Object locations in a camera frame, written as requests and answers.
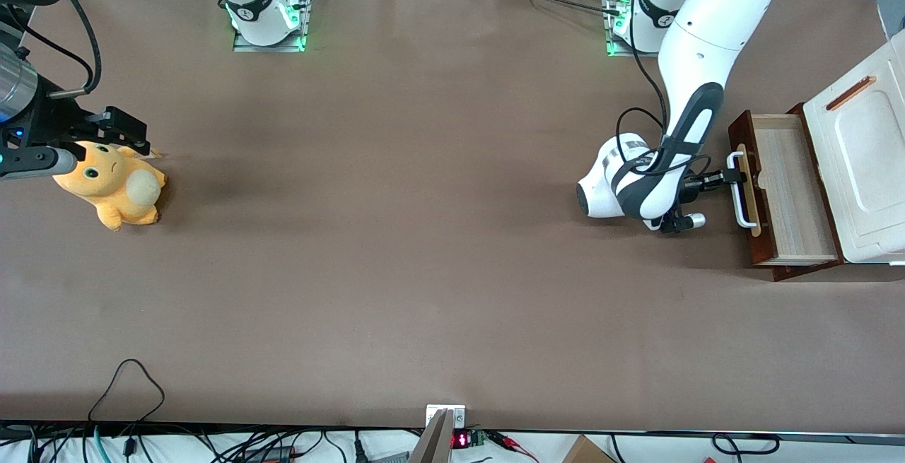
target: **black cable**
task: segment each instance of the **black cable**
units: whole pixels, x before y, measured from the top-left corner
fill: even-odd
[[[597,12],[602,12],[604,14],[609,14],[612,16],[619,16],[619,11],[615,9],[606,9],[606,8],[597,8],[596,6],[589,6],[585,4],[580,4],[578,2],[572,2],[571,0],[550,0],[551,2],[556,2],[560,4],[564,4],[567,6],[574,6],[574,8],[584,8],[588,10],[594,10]]]
[[[104,389],[104,393],[101,394],[100,398],[98,398],[98,400],[96,402],[94,402],[94,405],[91,406],[90,411],[88,411],[88,422],[95,422],[94,418],[91,418],[91,414],[94,414],[94,409],[96,409],[100,405],[100,403],[103,402],[104,399],[107,398],[107,394],[109,394],[110,389],[113,388],[113,383],[116,382],[116,378],[117,378],[117,376],[119,376],[119,372],[122,370],[122,367],[128,363],[138,364],[138,366],[141,368],[141,372],[145,373],[145,378],[148,379],[148,382],[151,382],[151,385],[156,387],[158,392],[160,392],[160,402],[158,402],[158,404],[156,404],[156,406],[154,408],[150,409],[150,411],[148,411],[147,414],[139,417],[138,421],[134,422],[135,424],[145,421],[149,415],[154,414],[154,412],[158,411],[158,409],[162,407],[162,405],[164,404],[164,401],[167,401],[167,393],[165,393],[164,388],[161,387],[161,385],[158,382],[156,382],[156,380],[154,380],[153,377],[151,377],[151,374],[148,373],[148,368],[145,367],[145,364],[142,364],[141,361],[139,361],[138,359],[129,358],[129,359],[123,360],[123,362],[119,363],[119,366],[116,367],[116,371],[113,372],[113,378],[111,378],[110,383],[107,384],[107,389]]]
[[[14,8],[12,5],[6,4],[6,10],[8,10],[9,13],[13,16],[13,22],[16,22],[16,25],[19,26],[19,28],[22,28],[23,31],[26,31],[28,34],[33,35],[35,39],[38,39],[42,43],[49,45],[49,47],[54,48],[54,50],[58,51],[59,53],[66,55],[66,57],[70,57],[72,60],[77,61],[78,64],[80,64],[80,66],[82,66],[85,69],[85,72],[88,74],[88,79],[85,80],[85,86],[91,84],[91,81],[94,79],[94,70],[91,69],[91,66],[88,65],[87,61],[79,57],[77,54],[72,53],[72,51],[67,50],[61,45],[54,43],[54,41],[49,40],[47,37],[43,37],[43,35],[35,32],[31,28],[31,26],[19,19],[19,16],[16,15],[16,8]]]
[[[91,22],[88,22],[88,16],[85,15],[85,9],[81,8],[81,4],[78,0],[69,1],[75,8],[75,12],[78,13],[78,19],[81,19],[81,25],[84,26],[85,33],[88,34],[88,41],[91,43],[91,53],[94,54],[94,76],[91,77],[90,83],[81,87],[85,93],[91,93],[98,87],[98,83],[100,83],[100,48],[98,47],[98,38],[94,35],[94,29],[91,28]]]
[[[641,58],[638,55],[638,50],[636,47],[634,47],[634,44],[635,44],[634,43],[634,21],[636,20],[636,18],[634,18],[634,4],[635,3],[636,3],[636,0],[631,0],[630,6],[629,6],[629,15],[630,15],[631,19],[628,24],[628,32],[629,32],[629,38],[631,41],[631,56],[634,57],[634,61],[636,62],[638,69],[641,71],[641,74],[644,75],[644,79],[647,80],[647,83],[649,83],[650,86],[653,87],[653,92],[656,93],[657,99],[660,101],[660,117],[662,117],[662,119],[657,119],[656,117],[654,117],[652,115],[652,113],[648,112],[646,109],[639,108],[639,107],[629,108],[629,109],[625,110],[619,116],[619,118],[617,119],[617,150],[619,151],[619,155],[620,155],[621,159],[623,160],[623,163],[628,162],[628,160],[625,158],[625,152],[623,150],[623,146],[621,146],[621,137],[620,137],[621,120],[623,118],[625,118],[625,115],[627,115],[630,112],[643,112],[645,115],[648,115],[650,118],[653,119],[654,122],[657,122],[657,125],[660,126],[660,131],[662,132],[662,134],[660,135],[660,141],[662,141],[662,138],[666,135],[666,131],[667,131],[666,126],[669,124],[669,112],[666,111],[666,99],[665,99],[665,97],[663,97],[663,92],[662,92],[662,90],[660,90],[659,84],[657,84],[653,80],[653,77],[650,77],[650,74],[647,72],[647,69],[644,68],[644,65],[641,62]],[[656,148],[652,148],[652,150],[646,151],[646,153],[638,156],[635,160],[639,160],[646,156],[649,157],[650,155],[656,153],[656,151],[657,151]],[[679,170],[679,169],[682,169],[685,167],[689,167],[689,166],[691,166],[691,164],[693,164],[696,161],[701,160],[701,159],[707,159],[708,166],[710,165],[710,160],[711,160],[710,156],[696,155],[696,156],[692,157],[691,159],[686,160],[684,163],[679,163],[679,164],[676,164],[675,166],[666,167],[665,169],[660,168],[658,170],[638,170],[638,166],[636,164],[635,166],[631,167],[631,172],[636,173],[637,175],[642,175],[642,176],[663,175],[663,174],[669,173],[670,171],[673,171],[673,170]]]
[[[619,452],[619,444],[617,444],[617,437],[615,436],[614,433],[610,433],[610,440],[613,440],[613,451],[617,454],[617,459],[619,460],[619,463],[625,463],[625,460],[623,459],[623,457],[621,456],[621,453]]]
[[[66,443],[70,440],[72,435],[75,433],[75,430],[76,430],[76,428],[73,427],[69,431],[69,433],[66,433],[66,437],[62,440],[62,443],[59,444],[59,447],[56,446],[56,443],[54,444],[54,454],[51,456],[51,460],[48,463],[55,463],[55,461],[57,459],[57,455],[59,454],[59,451],[61,451],[63,447],[66,447]]]
[[[148,460],[148,463],[154,463],[154,460],[151,459],[151,453],[149,453],[148,448],[145,447],[145,440],[141,437],[141,431],[139,431],[138,437],[139,445],[141,446],[141,452],[145,453],[145,458]]]
[[[23,443],[23,441],[28,440],[28,438],[32,438],[31,435],[22,438],[10,438],[10,440],[4,440],[3,443],[0,443],[0,447],[7,446],[10,444]]]
[[[336,447],[337,450],[339,451],[339,454],[342,454],[342,463],[349,463],[349,461],[346,461],[346,451],[343,450],[342,447],[337,446],[337,444],[333,443],[333,440],[330,440],[330,437],[327,437],[327,431],[323,431],[323,433],[324,433],[324,440],[326,440],[327,443],[329,443],[331,446]]]
[[[306,455],[307,453],[313,451],[313,450],[314,450],[314,447],[317,447],[317,446],[320,445],[320,441],[321,441],[321,440],[324,440],[324,432],[323,432],[323,431],[320,432],[320,437],[317,437],[316,443],[314,443],[313,446],[308,447],[308,450],[303,450],[303,451],[301,451],[301,454],[304,456],[304,455]]]
[[[647,80],[647,83],[650,83],[650,86],[653,87],[653,92],[656,92],[657,99],[660,100],[660,115],[662,115],[663,125],[666,125],[666,122],[669,121],[668,113],[666,112],[666,101],[663,99],[663,92],[660,90],[659,84],[657,84],[650,74],[647,73],[647,69],[644,68],[644,65],[641,63],[641,58],[638,57],[638,50],[634,47],[634,3],[636,0],[631,0],[629,5],[629,15],[631,20],[628,23],[628,34],[631,39],[631,55],[634,57],[634,63],[638,64],[638,69],[641,70],[641,74],[644,74],[644,78]]]
[[[723,449],[720,447],[720,444],[717,443],[717,440],[726,440],[730,443],[732,447],[731,450]],[[768,454],[773,454],[774,452],[779,450],[779,437],[770,436],[767,440],[772,440],[775,445],[765,450],[740,450],[736,445],[735,441],[732,437],[728,436],[726,433],[714,433],[711,437],[711,444],[713,445],[713,449],[720,451],[721,453],[727,456],[735,456],[738,458],[738,463],[743,463],[741,460],[742,455],[746,456],[766,456]]]
[[[81,430],[81,460],[82,463],[88,463],[88,443],[85,440],[86,435],[88,434],[88,424],[85,424],[85,427]]]

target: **yellow plush toy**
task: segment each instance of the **yellow plush toy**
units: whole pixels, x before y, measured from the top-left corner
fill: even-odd
[[[96,206],[100,222],[119,231],[123,222],[150,225],[158,222],[154,206],[167,176],[136,159],[129,147],[113,148],[91,141],[79,141],[85,160],[65,175],[55,175],[62,189]]]

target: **metal bracket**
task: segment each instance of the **metal bracket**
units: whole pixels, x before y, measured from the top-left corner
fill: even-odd
[[[632,57],[631,47],[615,34],[614,29],[623,28],[631,20],[631,0],[600,0],[604,9],[614,9],[619,16],[604,13],[604,35],[607,38],[609,57]],[[656,53],[638,52],[638,57],[656,57]]]
[[[465,405],[427,405],[426,415],[424,415],[424,425],[430,425],[433,416],[437,411],[452,411],[453,428],[462,430],[465,427]]]

